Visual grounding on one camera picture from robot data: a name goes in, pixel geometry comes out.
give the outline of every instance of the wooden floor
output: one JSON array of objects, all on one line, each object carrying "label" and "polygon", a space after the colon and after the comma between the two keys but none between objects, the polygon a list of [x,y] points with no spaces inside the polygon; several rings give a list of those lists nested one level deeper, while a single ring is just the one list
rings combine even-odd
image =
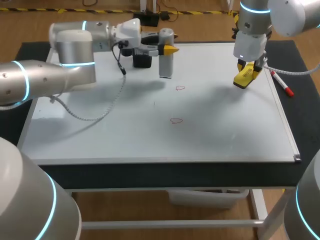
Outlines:
[{"label": "wooden floor", "polygon": [[[99,0],[91,9],[138,10],[139,0]],[[158,0],[161,10],[165,10]],[[166,0],[166,4],[180,11],[224,10],[222,0]],[[0,8],[82,8],[81,0],[12,0],[1,3]],[[239,8],[236,1],[234,10]],[[131,14],[92,14],[56,12],[0,12],[0,62],[15,58],[22,42],[48,41],[51,23],[67,21],[104,21],[113,25],[129,20]],[[156,31],[164,27],[174,29],[178,41],[231,41],[234,21],[226,14],[179,15],[175,22],[160,21],[158,28],[143,27],[144,31]],[[284,40],[274,33],[272,40]],[[320,60],[320,30],[314,29],[290,38],[308,69],[314,68]],[[312,75],[320,90],[320,71]],[[272,209],[282,194],[280,189],[264,190],[268,211]],[[84,221],[119,220],[192,220],[192,219],[249,219],[251,206],[247,199],[239,201],[231,210],[173,206],[164,191],[77,193],[74,195]],[[153,230],[87,230],[81,240],[253,240],[257,239],[250,228],[224,229],[153,229]],[[286,239],[283,229],[273,240]]]}]

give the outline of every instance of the red marker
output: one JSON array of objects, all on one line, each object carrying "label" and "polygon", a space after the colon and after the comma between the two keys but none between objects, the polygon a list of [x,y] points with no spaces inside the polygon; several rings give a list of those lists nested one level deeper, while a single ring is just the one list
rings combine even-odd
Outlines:
[{"label": "red marker", "polygon": [[270,71],[270,73],[271,76],[274,77],[274,79],[281,85],[286,94],[292,98],[295,95],[294,92],[291,91],[291,89],[287,86],[287,84],[285,84],[281,77],[275,71]]}]

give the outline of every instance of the whiteboard frame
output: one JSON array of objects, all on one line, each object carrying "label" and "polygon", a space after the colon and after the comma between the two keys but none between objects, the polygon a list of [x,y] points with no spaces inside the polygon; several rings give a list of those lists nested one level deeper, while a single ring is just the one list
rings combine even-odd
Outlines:
[{"label": "whiteboard frame", "polygon": [[[194,42],[194,43],[177,43],[175,44],[177,47],[179,46],[212,46],[214,44],[234,44],[233,42],[206,42],[206,43],[198,43],[198,42]],[[53,56],[54,50],[51,48],[48,54],[48,57],[46,59],[47,63],[51,62],[52,56]],[[270,158],[264,158],[264,159],[259,159],[259,161],[257,160],[253,160],[253,159],[248,159],[247,157],[237,157],[237,158],[221,158],[219,157],[219,159],[216,158],[201,158],[201,159],[197,159],[195,161],[194,158],[185,158],[185,157],[175,157],[175,158],[168,158],[168,157],[148,157],[148,158],[141,158],[141,157],[119,157],[119,158],[114,158],[114,157],[101,157],[101,158],[80,158],[80,159],[76,159],[76,162],[72,159],[72,158],[68,158],[68,159],[51,159],[50,162],[46,162],[44,164],[44,159],[32,159],[36,164],[39,165],[43,165],[43,166],[52,166],[52,165],[82,165],[82,164],[157,164],[157,163],[293,163],[296,162],[295,156],[299,156],[300,160],[300,153],[297,147],[297,144],[295,142],[294,136],[292,134],[291,128],[289,126],[286,114],[284,112],[283,106],[281,104],[280,98],[278,96],[277,90],[276,90],[276,86],[274,84],[274,81],[272,79],[272,76],[270,74],[270,72],[267,69],[263,69],[262,72],[260,74],[265,74],[268,84],[270,86],[272,95],[273,95],[273,99],[276,103],[276,107],[278,109],[280,118],[282,120],[282,124],[284,126],[285,132],[287,134],[289,143],[291,145],[292,151],[293,151],[293,156],[292,158],[282,158],[282,159],[270,159]],[[25,141],[25,137],[27,135],[28,129],[29,129],[29,125],[30,122],[32,120],[32,116],[34,113],[34,110],[36,108],[37,105],[37,99],[34,99],[32,101],[31,107],[29,109],[26,121],[24,123],[22,132],[21,132],[21,136],[19,138],[17,147],[19,149],[22,149],[22,146],[24,144]]]}]

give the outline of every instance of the cable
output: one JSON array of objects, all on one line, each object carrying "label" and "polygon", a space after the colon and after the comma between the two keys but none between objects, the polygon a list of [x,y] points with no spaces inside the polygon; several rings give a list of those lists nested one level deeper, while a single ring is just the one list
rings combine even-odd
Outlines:
[{"label": "cable", "polygon": [[303,71],[303,72],[283,71],[283,70],[279,70],[279,69],[276,69],[276,68],[273,68],[273,67],[269,67],[266,64],[263,67],[265,69],[270,70],[270,71],[275,71],[276,73],[279,73],[279,74],[285,74],[285,75],[291,75],[291,76],[302,76],[302,75],[312,74],[315,71],[317,71],[318,69],[320,69],[320,63],[314,69],[311,69],[309,71]]},{"label": "cable", "polygon": [[[119,56],[118,58],[116,57],[115,55],[115,52],[114,52],[114,47],[115,45],[118,45],[119,46]],[[53,104],[55,101],[57,101],[58,103],[60,103],[62,105],[62,107],[64,107],[64,109],[74,118],[76,119],[79,119],[79,120],[82,120],[82,121],[86,121],[86,122],[96,122],[96,121],[99,121],[101,119],[103,119],[105,116],[107,116],[115,107],[118,99],[120,98],[120,95],[124,89],[124,86],[126,84],[126,80],[127,80],[127,73],[126,73],[126,70],[125,68],[121,65],[120,63],[120,56],[121,56],[121,49],[125,46],[127,47],[129,45],[129,42],[128,41],[118,41],[116,43],[114,43],[112,45],[112,48],[111,48],[111,51],[112,51],[112,54],[118,64],[118,67],[119,69],[121,70],[122,74],[123,74],[123,80],[122,80],[122,84],[121,84],[121,87],[120,87],[120,90],[119,92],[117,93],[117,95],[115,96],[115,98],[113,99],[112,103],[110,104],[110,106],[104,111],[104,113],[98,117],[95,117],[95,118],[85,118],[85,117],[80,117],[78,115],[76,115],[75,113],[73,113],[70,108],[60,99],[58,98],[57,96],[48,96],[48,98],[50,98],[50,102]]]},{"label": "cable", "polygon": [[87,4],[85,4],[85,0],[82,0],[82,6],[85,6],[85,7],[92,7],[92,6],[96,5],[97,3],[98,3],[98,0],[95,0],[94,3],[87,5]]},{"label": "cable", "polygon": [[11,110],[11,109],[15,109],[17,107],[19,107],[20,105],[24,104],[27,101],[19,101],[15,104],[9,105],[9,106],[0,106],[0,111],[7,111],[7,110]]},{"label": "cable", "polygon": [[161,12],[161,7],[160,7],[160,4],[158,3],[158,0],[156,1],[156,5],[159,7],[159,11],[157,11],[156,13],[160,13]]},{"label": "cable", "polygon": [[168,8],[168,9],[174,9],[174,10],[176,10],[176,18],[175,18],[175,20],[173,20],[173,21],[167,20],[167,21],[168,21],[168,22],[171,22],[171,23],[177,21],[177,19],[179,18],[179,11],[178,11],[178,9],[177,9],[176,7],[174,7],[174,6],[167,6],[167,5],[164,3],[164,0],[161,0],[161,3],[162,3],[166,8]]},{"label": "cable", "polygon": [[122,90],[124,89],[124,86],[126,84],[126,80],[127,80],[127,77],[126,75],[123,75],[123,80],[122,80],[122,84],[121,84],[121,87],[120,87],[120,90],[119,92],[117,93],[117,95],[115,96],[115,98],[113,99],[112,103],[110,104],[110,106],[105,110],[105,112],[101,115],[101,116],[98,116],[98,117],[95,117],[95,118],[85,118],[85,117],[80,117],[78,115],[76,115],[75,113],[73,113],[70,108],[58,97],[55,97],[55,96],[48,96],[48,98],[50,98],[50,102],[51,103],[54,103],[55,101],[57,101],[58,103],[60,103],[62,105],[62,107],[64,107],[64,109],[74,118],[76,119],[79,119],[79,120],[82,120],[82,121],[86,121],[86,122],[96,122],[96,121],[99,121],[101,119],[103,119],[105,116],[107,116],[115,107],[120,95],[121,95],[121,92]]}]

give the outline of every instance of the white storage bin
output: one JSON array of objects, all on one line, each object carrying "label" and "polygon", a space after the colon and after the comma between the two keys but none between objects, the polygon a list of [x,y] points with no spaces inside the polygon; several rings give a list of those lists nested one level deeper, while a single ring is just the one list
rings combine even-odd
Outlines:
[{"label": "white storage bin", "polygon": [[226,192],[192,191],[192,190],[168,190],[169,199],[172,204],[231,208],[237,200],[244,199],[249,194],[249,190],[227,190]]}]

